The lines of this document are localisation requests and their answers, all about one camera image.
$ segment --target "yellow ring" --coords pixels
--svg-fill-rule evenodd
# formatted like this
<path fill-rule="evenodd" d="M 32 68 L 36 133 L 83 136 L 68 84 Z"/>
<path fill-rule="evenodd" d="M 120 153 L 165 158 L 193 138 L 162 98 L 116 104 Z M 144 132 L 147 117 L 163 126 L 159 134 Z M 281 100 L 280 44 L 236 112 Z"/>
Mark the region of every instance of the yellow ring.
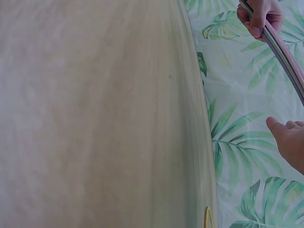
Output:
<path fill-rule="evenodd" d="M 206 207 L 206 209 L 205 209 L 204 228 L 207 228 L 208 218 L 210 219 L 211 228 L 213 228 L 213 219 L 212 219 L 212 213 L 211 213 L 210 207 Z"/>

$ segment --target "white curved surface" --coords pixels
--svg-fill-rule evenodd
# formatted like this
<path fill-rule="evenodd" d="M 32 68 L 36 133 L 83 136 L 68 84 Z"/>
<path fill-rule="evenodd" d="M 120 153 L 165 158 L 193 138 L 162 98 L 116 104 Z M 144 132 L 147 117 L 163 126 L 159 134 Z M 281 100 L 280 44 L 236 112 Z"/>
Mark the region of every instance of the white curved surface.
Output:
<path fill-rule="evenodd" d="M 0 7 L 0 227 L 201 227 L 205 206 L 216 220 L 184 6 Z"/>

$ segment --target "bed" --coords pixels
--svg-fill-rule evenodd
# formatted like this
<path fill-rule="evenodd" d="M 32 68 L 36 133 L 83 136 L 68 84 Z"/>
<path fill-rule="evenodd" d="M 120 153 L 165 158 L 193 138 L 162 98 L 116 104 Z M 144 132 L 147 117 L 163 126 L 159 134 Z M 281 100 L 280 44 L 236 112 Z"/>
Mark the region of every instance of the bed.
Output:
<path fill-rule="evenodd" d="M 266 118 L 303 120 L 287 75 L 236 15 L 238 0 L 185 0 L 204 82 L 218 227 L 304 227 L 304 177 L 281 158 Z M 281 35 L 304 69 L 304 3 L 283 0 Z"/>

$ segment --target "hand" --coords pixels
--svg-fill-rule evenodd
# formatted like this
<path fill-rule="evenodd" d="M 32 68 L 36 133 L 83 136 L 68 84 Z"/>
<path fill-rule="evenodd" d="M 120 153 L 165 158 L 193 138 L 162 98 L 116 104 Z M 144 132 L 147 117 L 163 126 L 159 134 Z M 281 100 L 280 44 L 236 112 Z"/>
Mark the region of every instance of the hand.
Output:
<path fill-rule="evenodd" d="M 277 0 L 247 0 L 247 2 L 254 10 L 251 22 L 246 10 L 240 5 L 237 9 L 237 17 L 254 38 L 262 40 L 261 35 L 266 19 L 277 32 L 280 32 L 283 24 L 283 13 Z"/>
<path fill-rule="evenodd" d="M 283 125 L 269 117 L 266 123 L 282 157 L 304 175 L 304 122 L 288 121 Z"/>

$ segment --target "green palm leaf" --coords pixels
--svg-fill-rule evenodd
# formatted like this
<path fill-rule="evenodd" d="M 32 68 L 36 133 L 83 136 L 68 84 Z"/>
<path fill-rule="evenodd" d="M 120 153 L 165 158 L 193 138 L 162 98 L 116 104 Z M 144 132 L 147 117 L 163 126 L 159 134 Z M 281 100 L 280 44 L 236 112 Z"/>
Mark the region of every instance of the green palm leaf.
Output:
<path fill-rule="evenodd" d="M 253 169 L 257 167 L 262 177 L 269 176 L 268 169 L 273 169 L 278 173 L 282 173 L 279 164 L 266 152 L 262 150 L 277 151 L 276 147 L 267 139 L 272 139 L 273 136 L 270 132 L 250 131 L 242 132 L 234 137 L 236 131 L 241 131 L 247 124 L 257 119 L 262 115 L 260 112 L 252 112 L 241 116 L 231 124 L 228 124 L 232 114 L 235 112 L 236 104 L 232 105 L 218 118 L 214 125 L 211 136 L 215 145 L 215 167 L 217 179 L 221 177 L 223 170 L 224 156 L 228 161 L 228 178 L 230 192 L 236 187 L 240 175 L 244 175 L 246 181 L 252 183 Z M 214 113 L 216 111 L 216 100 L 214 100 L 208 110 L 209 120 L 211 125 L 214 121 Z"/>
<path fill-rule="evenodd" d="M 257 194 L 259 190 L 263 191 L 262 196 Z M 269 177 L 265 182 L 259 180 L 244 192 L 237 207 L 244 221 L 236 221 L 230 228 L 302 228 L 303 192 L 304 185 L 294 180 L 279 177 Z"/>
<path fill-rule="evenodd" d="M 252 77 L 248 85 L 248 89 L 253 89 L 257 87 L 259 84 L 261 84 L 266 77 L 266 73 L 268 73 L 270 69 L 272 69 L 272 67 L 276 64 L 276 62 L 277 62 L 276 57 L 272 57 L 271 59 L 267 60 Z"/>
<path fill-rule="evenodd" d="M 234 39 L 249 36 L 248 30 L 239 21 L 235 11 L 224 12 L 213 18 L 213 23 L 202 30 L 205 39 Z"/>
<path fill-rule="evenodd" d="M 244 115 L 240 118 L 238 118 L 235 122 L 233 122 L 226 131 L 223 132 L 223 134 L 218 138 L 218 140 L 221 140 L 222 138 L 224 138 L 227 134 L 231 134 L 235 131 L 237 131 L 238 129 L 242 128 L 243 126 L 245 126 L 247 123 L 253 121 L 254 119 L 260 117 L 263 113 L 261 112 L 253 112 L 253 113 L 249 113 L 247 115 Z"/>
<path fill-rule="evenodd" d="M 255 159 L 255 161 L 263 161 L 263 162 L 267 163 L 270 167 L 272 167 L 275 171 L 277 171 L 279 174 L 283 173 L 279 163 L 277 163 L 277 161 L 274 160 L 268 153 L 265 153 L 261 150 L 255 149 L 255 148 L 244 148 L 244 150 L 247 153 L 250 153 L 250 157 L 252 159 Z M 263 162 L 256 164 L 259 169 L 265 168 Z"/>
<path fill-rule="evenodd" d="M 264 44 L 265 43 L 261 42 L 261 41 L 254 41 L 254 42 L 248 44 L 243 50 L 241 50 L 241 52 L 250 51 L 250 50 L 259 48 L 259 47 L 263 46 Z"/>
<path fill-rule="evenodd" d="M 262 140 L 262 139 L 247 139 L 245 141 L 241 141 L 241 142 L 237 143 L 237 145 L 247 145 L 247 146 L 254 145 L 257 147 L 267 148 L 267 149 L 270 149 L 273 151 L 277 150 L 277 148 L 273 144 L 271 144 L 265 140 Z"/>
<path fill-rule="evenodd" d="M 289 19 L 284 20 L 284 28 L 282 30 L 283 39 L 286 42 L 288 48 L 292 51 L 294 50 L 295 59 L 304 66 L 303 58 L 299 50 L 299 44 L 304 45 L 304 20 L 301 12 L 298 9 L 292 9 L 292 15 L 295 22 L 291 22 Z M 247 45 L 242 52 L 250 50 L 259 50 L 264 43 L 260 41 L 254 41 Z M 268 97 L 271 97 L 275 92 L 276 82 L 278 81 L 279 69 L 281 69 L 277 59 L 272 53 L 271 49 L 266 45 L 263 46 L 265 49 L 261 50 L 260 53 L 255 56 L 251 62 L 247 65 L 246 70 L 254 70 L 256 63 L 265 60 L 265 63 L 256 71 L 249 82 L 248 89 L 253 89 L 259 86 L 262 83 L 266 84 L 266 94 Z M 288 88 L 293 91 L 292 86 L 290 85 L 289 79 L 286 75 L 281 80 L 285 81 Z"/>
<path fill-rule="evenodd" d="M 253 180 L 252 170 L 247 169 L 247 167 L 252 166 L 250 156 L 247 153 L 243 153 L 243 151 L 240 147 L 237 147 L 237 150 L 238 150 L 239 154 L 242 154 L 241 158 L 242 158 L 243 167 L 244 167 L 242 171 L 245 175 L 247 185 L 250 185 L 252 183 L 252 180 Z"/>
<path fill-rule="evenodd" d="M 219 178 L 223 170 L 223 153 L 218 142 L 215 143 L 214 165 L 216 177 Z"/>
<path fill-rule="evenodd" d="M 228 123 L 232 113 L 234 112 L 235 108 L 237 105 L 231 106 L 226 112 L 224 112 L 218 119 L 218 122 L 215 124 L 211 131 L 211 137 L 214 138 L 223 128 L 225 125 Z"/>
<path fill-rule="evenodd" d="M 229 164 L 229 168 L 228 168 L 229 187 L 231 189 L 230 192 L 232 193 L 233 189 L 237 185 L 238 178 L 236 177 L 238 176 L 238 171 L 240 170 L 240 167 L 238 164 L 236 154 L 232 150 L 231 146 L 229 144 L 225 144 L 225 149 L 227 151 L 227 158 Z"/>
<path fill-rule="evenodd" d="M 273 136 L 270 132 L 259 132 L 259 131 L 244 132 L 234 137 L 229 142 L 231 143 L 237 140 L 248 139 L 248 138 L 273 138 Z"/>
<path fill-rule="evenodd" d="M 276 61 L 275 64 L 271 67 L 268 75 L 268 79 L 266 81 L 266 93 L 271 97 L 275 91 L 277 75 L 280 69 L 279 62 Z"/>
<path fill-rule="evenodd" d="M 214 101 L 210 104 L 210 107 L 208 109 L 208 116 L 209 116 L 210 125 L 212 125 L 212 120 L 213 120 L 213 116 L 214 116 L 215 101 L 216 100 L 214 99 Z"/>
<path fill-rule="evenodd" d="M 184 0 L 188 12 L 194 10 L 197 5 L 197 15 L 204 13 L 209 16 L 211 13 L 219 13 L 220 10 L 233 10 L 236 5 L 232 0 Z"/>
<path fill-rule="evenodd" d="M 204 56 L 203 53 L 201 52 L 197 52 L 198 55 L 198 60 L 199 60 L 199 67 L 200 67 L 200 71 L 203 72 L 203 74 L 207 77 L 207 65 L 205 63 L 204 60 Z"/>

